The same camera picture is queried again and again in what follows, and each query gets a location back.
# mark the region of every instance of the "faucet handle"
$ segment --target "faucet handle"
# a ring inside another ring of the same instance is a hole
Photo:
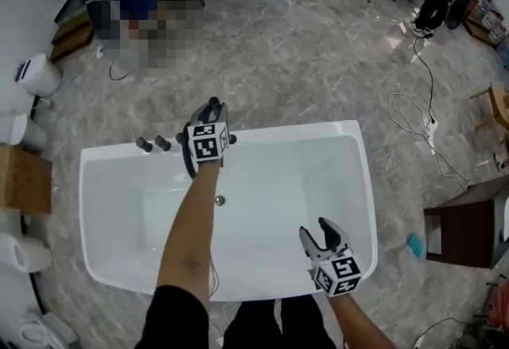
[[[150,144],[145,138],[143,137],[138,137],[138,139],[136,140],[136,145],[141,148],[143,151],[145,151],[146,153],[149,153],[150,151],[152,151],[152,144]]]
[[[160,149],[163,151],[168,151],[172,148],[172,144],[168,141],[166,141],[162,136],[159,134],[156,136],[156,138],[153,140],[153,143],[157,145]]]

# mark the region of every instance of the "white cable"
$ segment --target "white cable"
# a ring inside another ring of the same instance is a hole
[[[231,304],[232,302],[234,301],[230,301],[230,302],[227,302],[224,306],[223,306],[223,315],[224,315],[224,318],[226,319],[226,321],[228,322],[228,325],[231,324],[231,321],[230,321],[230,318],[228,318],[228,315],[226,314],[226,307]]]
[[[212,322],[209,322],[208,323],[213,329],[214,331],[216,331],[216,334],[217,334],[217,338],[222,338],[222,335],[220,334],[220,330],[217,328],[217,326],[215,326]]]
[[[431,148],[431,150],[433,150],[435,152],[435,155],[437,156],[437,165],[438,165],[438,169],[440,171],[440,174],[444,177],[444,178],[455,178],[458,183],[461,185],[462,188],[466,189],[469,185],[470,185],[470,181],[471,181],[471,178],[470,178],[470,174],[468,174],[467,176],[464,176],[463,174],[461,174],[455,167],[454,165],[444,156],[444,154],[442,154],[440,151],[438,151],[433,145],[431,145],[431,142],[429,141],[429,138],[428,136],[421,132],[421,131],[418,131],[416,130],[415,128],[412,127],[412,125],[410,124],[410,122],[408,121],[408,118],[406,118],[405,114],[403,113],[402,109],[401,109],[401,97],[406,97],[408,99],[410,99],[410,101],[418,108],[419,112],[421,113],[421,119],[422,121],[424,121],[424,112],[422,111],[422,109],[420,108],[420,106],[415,102],[415,100],[412,98],[412,96],[408,95],[407,93],[403,93],[403,91],[410,91],[410,92],[413,92],[415,93],[416,95],[419,95],[421,97],[422,100],[424,100],[424,102],[430,106],[429,102],[424,98],[424,96],[422,96],[419,92],[413,90],[413,89],[409,89],[408,87],[402,87],[400,89],[399,92],[397,93],[393,93],[392,95],[389,96],[389,100],[387,102],[387,111],[389,112],[389,117],[390,119],[395,122],[402,130],[405,130],[407,133],[412,133],[412,134],[417,134],[421,137],[424,138],[424,140],[426,141],[426,144],[428,145],[428,147]],[[392,100],[393,96],[398,96],[398,111],[399,113],[401,114],[401,116],[405,119],[405,122],[406,124],[408,125],[408,128],[404,127],[403,124],[401,124],[400,122],[398,122],[392,115],[392,113],[390,112],[390,101]],[[435,114],[435,111],[433,110],[433,108],[430,108],[430,110],[433,112],[433,119],[436,120],[436,114]],[[442,167],[440,165],[440,157],[447,163],[447,165],[453,169],[453,171],[457,174],[457,175],[447,175],[445,174],[443,171],[442,171]]]

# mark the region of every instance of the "forearm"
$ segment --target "forearm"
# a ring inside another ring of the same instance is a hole
[[[350,294],[329,299],[350,349],[396,349],[357,305]]]
[[[157,286],[175,285],[208,309],[210,244],[220,162],[203,163],[175,216],[162,255]]]

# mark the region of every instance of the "black sleeve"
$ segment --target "black sleeve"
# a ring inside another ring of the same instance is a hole
[[[163,285],[146,313],[142,340],[135,349],[208,349],[208,314],[184,289]]]

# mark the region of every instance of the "bathtub drain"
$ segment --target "bathtub drain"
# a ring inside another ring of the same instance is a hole
[[[226,202],[226,199],[224,198],[224,196],[222,196],[222,195],[216,196],[216,205],[217,206],[223,206],[225,202]]]

